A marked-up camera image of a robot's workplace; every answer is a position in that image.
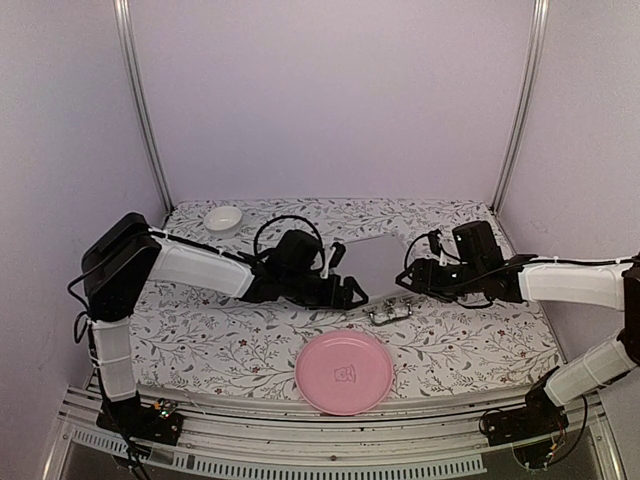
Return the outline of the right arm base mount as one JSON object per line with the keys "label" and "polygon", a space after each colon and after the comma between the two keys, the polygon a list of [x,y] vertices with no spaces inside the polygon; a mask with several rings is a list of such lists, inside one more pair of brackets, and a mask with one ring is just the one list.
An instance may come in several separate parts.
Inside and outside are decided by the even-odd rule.
{"label": "right arm base mount", "polygon": [[487,438],[490,446],[563,433],[568,426],[563,407],[539,401],[527,401],[518,408],[489,409],[478,422],[479,432]]}

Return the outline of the left aluminium frame post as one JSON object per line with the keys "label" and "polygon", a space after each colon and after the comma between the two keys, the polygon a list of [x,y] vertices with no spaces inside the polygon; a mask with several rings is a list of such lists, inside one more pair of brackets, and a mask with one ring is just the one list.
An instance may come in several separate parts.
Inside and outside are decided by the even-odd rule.
{"label": "left aluminium frame post", "polygon": [[126,0],[114,0],[113,7],[125,72],[128,78],[134,105],[134,113],[139,125],[140,135],[149,163],[151,177],[157,190],[164,214],[168,215],[174,210],[175,205],[171,196],[165,169],[160,158],[144,91],[143,76],[134,38],[131,2]]}

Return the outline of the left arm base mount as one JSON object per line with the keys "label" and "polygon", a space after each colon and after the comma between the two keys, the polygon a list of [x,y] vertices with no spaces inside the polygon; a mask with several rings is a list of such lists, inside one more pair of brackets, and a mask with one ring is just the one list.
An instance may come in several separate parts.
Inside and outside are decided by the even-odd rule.
{"label": "left arm base mount", "polygon": [[138,397],[124,401],[104,400],[96,426],[126,439],[142,439],[176,446],[182,433],[184,416],[177,403],[159,399],[145,406]]}

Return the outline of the front aluminium rail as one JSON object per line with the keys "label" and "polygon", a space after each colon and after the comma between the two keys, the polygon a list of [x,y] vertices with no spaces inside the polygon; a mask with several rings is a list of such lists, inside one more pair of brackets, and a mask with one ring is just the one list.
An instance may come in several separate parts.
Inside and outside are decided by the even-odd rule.
{"label": "front aluminium rail", "polygon": [[518,407],[524,389],[389,400],[338,417],[291,400],[198,395],[144,387],[144,403],[176,402],[184,418],[174,446],[151,444],[155,479],[621,479],[625,472],[597,395],[567,410],[554,461],[536,467],[543,438],[491,445],[485,413]]}

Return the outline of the pink plastic plate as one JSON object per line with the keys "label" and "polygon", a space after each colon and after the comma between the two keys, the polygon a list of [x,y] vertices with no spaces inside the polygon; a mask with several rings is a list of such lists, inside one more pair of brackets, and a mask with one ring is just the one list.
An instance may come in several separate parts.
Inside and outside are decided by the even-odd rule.
{"label": "pink plastic plate", "polygon": [[353,416],[367,412],[389,395],[394,380],[391,355],[375,337],[337,330],[320,334],[296,357],[299,395],[322,413]]}

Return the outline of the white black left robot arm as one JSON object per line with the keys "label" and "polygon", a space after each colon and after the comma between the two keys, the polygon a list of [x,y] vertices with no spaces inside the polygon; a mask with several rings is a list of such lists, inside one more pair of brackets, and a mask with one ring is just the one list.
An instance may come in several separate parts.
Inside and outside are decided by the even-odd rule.
{"label": "white black left robot arm", "polygon": [[285,299],[311,310],[349,311],[369,297],[354,277],[334,273],[345,252],[339,242],[326,247],[314,224],[286,231],[273,247],[254,241],[249,253],[229,253],[154,229],[139,213],[126,214],[83,255],[77,280],[111,419],[128,434],[149,423],[130,346],[130,318],[147,283],[213,290],[245,303]]}

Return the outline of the aluminium poker chip case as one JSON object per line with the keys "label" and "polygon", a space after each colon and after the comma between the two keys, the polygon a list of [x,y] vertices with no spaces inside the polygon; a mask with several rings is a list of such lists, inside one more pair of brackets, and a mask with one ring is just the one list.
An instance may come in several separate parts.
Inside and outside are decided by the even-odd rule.
{"label": "aluminium poker chip case", "polygon": [[353,277],[369,300],[353,310],[373,326],[382,327],[413,315],[411,294],[395,283],[404,265],[406,247],[393,234],[357,239],[345,244],[346,253],[335,272]]}

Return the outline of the white ceramic bowl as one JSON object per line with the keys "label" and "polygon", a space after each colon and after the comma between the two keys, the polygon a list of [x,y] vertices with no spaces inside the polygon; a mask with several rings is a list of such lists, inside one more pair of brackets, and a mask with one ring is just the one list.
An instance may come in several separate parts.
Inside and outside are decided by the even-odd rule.
{"label": "white ceramic bowl", "polygon": [[211,209],[203,219],[205,229],[215,238],[228,239],[239,232],[243,212],[235,206],[225,205]]}

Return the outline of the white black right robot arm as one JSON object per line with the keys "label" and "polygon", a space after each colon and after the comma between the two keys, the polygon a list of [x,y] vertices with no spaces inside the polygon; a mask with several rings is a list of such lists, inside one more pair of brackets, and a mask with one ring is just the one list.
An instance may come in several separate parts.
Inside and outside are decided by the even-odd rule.
{"label": "white black right robot arm", "polygon": [[516,421],[524,435],[539,435],[565,405],[638,368],[638,256],[583,260],[529,254],[505,258],[486,221],[458,226],[452,236],[457,253],[449,256],[439,231],[425,234],[431,257],[405,260],[397,285],[448,303],[480,294],[488,303],[540,303],[572,315],[618,316],[621,322],[600,343],[532,386]]}

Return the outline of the aluminium frame post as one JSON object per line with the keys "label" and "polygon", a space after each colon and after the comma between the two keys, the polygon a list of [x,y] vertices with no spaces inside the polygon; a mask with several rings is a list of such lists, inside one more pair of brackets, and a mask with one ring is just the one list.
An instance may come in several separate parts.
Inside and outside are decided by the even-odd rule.
{"label": "aluminium frame post", "polygon": [[160,158],[144,91],[143,76],[134,38],[131,2],[126,0],[114,0],[113,7],[125,72],[128,78],[134,105],[134,113],[139,125],[140,135],[149,163],[151,177],[157,190],[164,214],[168,215],[174,210],[175,205],[171,196],[165,169]]}
{"label": "aluminium frame post", "polygon": [[524,138],[527,119],[534,96],[536,79],[544,50],[549,8],[549,0],[535,0],[533,2],[530,35],[525,55],[520,93],[504,159],[501,164],[496,188],[490,204],[490,209],[496,217],[500,215],[506,203],[508,190],[511,185],[511,180],[518,160],[519,150]]}

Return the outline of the right aluminium frame post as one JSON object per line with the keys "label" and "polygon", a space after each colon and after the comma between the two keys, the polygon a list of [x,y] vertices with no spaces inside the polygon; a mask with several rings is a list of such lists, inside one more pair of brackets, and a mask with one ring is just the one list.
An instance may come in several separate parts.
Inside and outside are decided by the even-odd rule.
{"label": "right aluminium frame post", "polygon": [[490,209],[496,217],[500,215],[506,203],[508,190],[511,185],[511,180],[518,160],[519,150],[524,138],[527,119],[534,96],[536,79],[544,50],[549,8],[549,0],[535,0],[533,2],[530,35],[525,55],[520,93],[504,159],[501,164],[496,188],[490,204]]}

